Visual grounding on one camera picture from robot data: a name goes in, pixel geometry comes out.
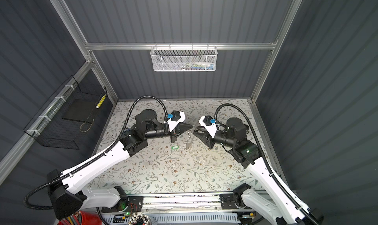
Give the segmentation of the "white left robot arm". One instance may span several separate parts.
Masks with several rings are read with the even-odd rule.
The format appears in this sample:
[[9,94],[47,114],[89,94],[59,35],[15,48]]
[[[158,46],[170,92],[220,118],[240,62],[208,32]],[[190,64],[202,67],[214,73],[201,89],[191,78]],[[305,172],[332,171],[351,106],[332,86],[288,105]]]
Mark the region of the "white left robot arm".
[[184,112],[174,110],[168,115],[166,122],[160,123],[156,111],[143,110],[136,115],[136,123],[122,132],[121,139],[113,148],[108,147],[62,172],[51,171],[48,174],[49,180],[68,176],[48,187],[56,218],[61,220],[84,208],[118,207],[120,202],[126,201],[127,195],[120,187],[90,190],[86,185],[107,169],[146,148],[148,139],[169,137],[172,143],[176,142],[180,135],[193,128],[185,123],[185,119]]

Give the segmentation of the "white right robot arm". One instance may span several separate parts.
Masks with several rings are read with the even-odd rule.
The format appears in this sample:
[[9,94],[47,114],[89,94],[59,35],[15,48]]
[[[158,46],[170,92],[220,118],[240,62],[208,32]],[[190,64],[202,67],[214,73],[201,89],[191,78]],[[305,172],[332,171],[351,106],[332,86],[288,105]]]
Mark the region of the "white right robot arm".
[[254,209],[273,225],[320,225],[324,216],[303,202],[269,165],[259,142],[248,140],[250,131],[256,136],[251,122],[243,123],[239,118],[230,118],[222,124],[211,116],[202,116],[195,136],[210,149],[215,144],[229,147],[233,158],[249,172],[268,193],[267,200],[252,186],[244,183],[233,190],[237,207]]

